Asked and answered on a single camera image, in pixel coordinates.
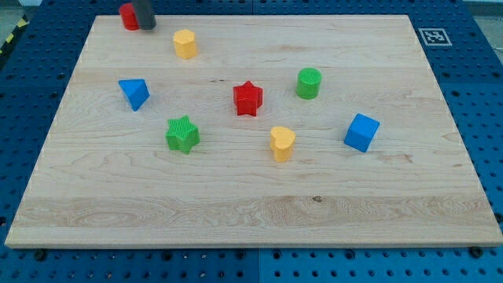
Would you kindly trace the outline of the grey cylindrical robot arm tip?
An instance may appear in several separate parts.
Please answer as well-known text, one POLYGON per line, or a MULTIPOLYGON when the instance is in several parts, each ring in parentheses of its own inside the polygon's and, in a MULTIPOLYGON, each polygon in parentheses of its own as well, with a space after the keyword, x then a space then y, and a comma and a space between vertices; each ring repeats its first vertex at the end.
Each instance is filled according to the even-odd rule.
POLYGON ((155 13, 150 0, 132 0, 138 26, 141 30, 152 30, 156 26, 155 13))

